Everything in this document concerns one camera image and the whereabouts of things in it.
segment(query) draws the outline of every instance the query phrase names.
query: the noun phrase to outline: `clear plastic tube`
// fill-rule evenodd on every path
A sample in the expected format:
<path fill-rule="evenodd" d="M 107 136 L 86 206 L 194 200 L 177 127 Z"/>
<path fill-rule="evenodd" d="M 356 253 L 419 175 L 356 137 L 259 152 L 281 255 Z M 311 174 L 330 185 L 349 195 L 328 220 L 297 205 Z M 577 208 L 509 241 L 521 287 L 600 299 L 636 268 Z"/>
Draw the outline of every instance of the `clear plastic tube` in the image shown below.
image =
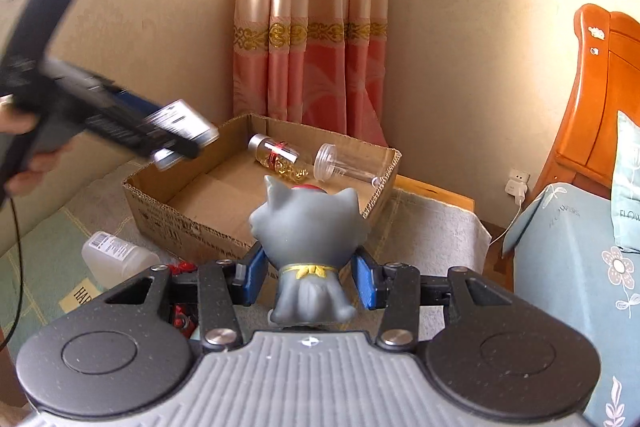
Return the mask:
<path fill-rule="evenodd" d="M 358 164 L 361 163 L 361 160 L 348 152 L 338 151 L 335 145 L 325 143 L 316 155 L 314 178 L 326 182 L 334 176 L 346 176 L 378 187 L 380 176 L 359 167 Z"/>

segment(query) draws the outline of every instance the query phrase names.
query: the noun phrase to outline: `white cable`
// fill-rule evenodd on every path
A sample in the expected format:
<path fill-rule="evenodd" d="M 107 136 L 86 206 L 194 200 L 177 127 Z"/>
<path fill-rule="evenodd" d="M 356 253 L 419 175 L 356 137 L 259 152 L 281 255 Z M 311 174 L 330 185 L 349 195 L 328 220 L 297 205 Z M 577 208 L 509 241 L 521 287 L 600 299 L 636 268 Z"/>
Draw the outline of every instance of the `white cable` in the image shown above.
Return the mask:
<path fill-rule="evenodd" d="M 504 229 L 504 232 L 502 232 L 498 237 L 496 237 L 492 242 L 489 243 L 489 247 L 491 247 L 492 244 L 494 244 L 496 241 L 498 241 L 498 239 L 500 239 L 504 234 L 509 232 L 509 229 L 511 228 L 511 225 L 513 225 L 513 223 L 515 223 L 516 219 L 520 215 L 520 210 L 521 209 L 522 209 L 522 203 L 520 203 L 518 205 L 518 211 L 516 212 L 516 215 L 513 216 L 513 219 L 511 219 L 511 222 L 509 223 L 509 226 L 506 229 Z"/>
<path fill-rule="evenodd" d="M 516 215 L 513 216 L 513 219 L 511 219 L 509 226 L 506 229 L 504 229 L 504 232 L 502 232 L 498 237 L 496 237 L 492 242 L 489 243 L 489 247 L 492 244 L 494 244 L 496 241 L 498 241 L 498 239 L 500 239 L 504 234 L 506 234 L 511 228 L 511 225 L 513 225 L 516 219 L 518 219 L 518 216 L 520 215 L 520 211 L 522 210 L 522 203 L 524 202 L 524 196 L 526 193 L 527 193 L 527 185 L 520 182 L 518 184 L 518 193 L 514 196 L 516 203 L 518 205 L 518 211 L 516 212 Z"/>

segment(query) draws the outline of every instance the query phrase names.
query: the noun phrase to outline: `blue gripper pad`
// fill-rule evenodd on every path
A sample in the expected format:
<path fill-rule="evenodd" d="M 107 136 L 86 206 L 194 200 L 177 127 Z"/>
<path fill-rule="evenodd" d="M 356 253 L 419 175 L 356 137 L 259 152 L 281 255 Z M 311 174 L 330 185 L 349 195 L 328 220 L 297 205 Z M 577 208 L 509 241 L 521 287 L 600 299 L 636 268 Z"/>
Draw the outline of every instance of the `blue gripper pad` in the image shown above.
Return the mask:
<path fill-rule="evenodd" d="M 264 250 L 260 248 L 251 263 L 246 267 L 246 277 L 242 285 L 242 297 L 245 305 L 254 304 L 267 277 L 269 262 Z"/>
<path fill-rule="evenodd" d="M 359 255 L 354 256 L 355 270 L 351 266 L 351 272 L 353 273 L 353 282 L 358 289 L 358 295 L 360 295 L 360 301 L 367 310 L 378 309 L 378 303 L 376 302 L 376 289 L 373 284 L 373 273 L 366 261 Z"/>

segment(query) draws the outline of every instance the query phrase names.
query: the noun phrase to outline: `yellow paper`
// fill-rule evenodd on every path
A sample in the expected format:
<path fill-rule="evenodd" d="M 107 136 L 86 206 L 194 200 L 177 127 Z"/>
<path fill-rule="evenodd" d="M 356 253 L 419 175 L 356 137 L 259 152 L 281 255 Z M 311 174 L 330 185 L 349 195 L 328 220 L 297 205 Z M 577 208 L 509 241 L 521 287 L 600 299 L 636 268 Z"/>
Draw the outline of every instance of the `yellow paper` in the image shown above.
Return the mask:
<path fill-rule="evenodd" d="M 78 308 L 80 304 L 85 304 L 98 295 L 100 295 L 98 288 L 96 288 L 89 279 L 84 279 L 58 304 L 60 304 L 63 312 L 68 313 Z"/>

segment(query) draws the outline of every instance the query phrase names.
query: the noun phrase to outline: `plastic bottle cap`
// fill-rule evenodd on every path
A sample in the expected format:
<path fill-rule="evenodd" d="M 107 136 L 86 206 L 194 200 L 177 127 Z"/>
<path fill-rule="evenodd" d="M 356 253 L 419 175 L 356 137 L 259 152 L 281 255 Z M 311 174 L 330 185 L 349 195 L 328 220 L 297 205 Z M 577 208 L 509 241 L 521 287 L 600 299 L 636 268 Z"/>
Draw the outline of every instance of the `plastic bottle cap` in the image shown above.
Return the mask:
<path fill-rule="evenodd" d="M 337 147 L 331 143 L 325 143 L 316 154 L 314 161 L 314 178 L 325 182 L 334 174 L 334 162 L 337 156 Z"/>
<path fill-rule="evenodd" d="M 252 139 L 249 140 L 249 145 L 247 149 L 249 149 L 252 153 L 255 154 L 260 144 L 268 138 L 267 135 L 264 134 L 254 134 Z"/>

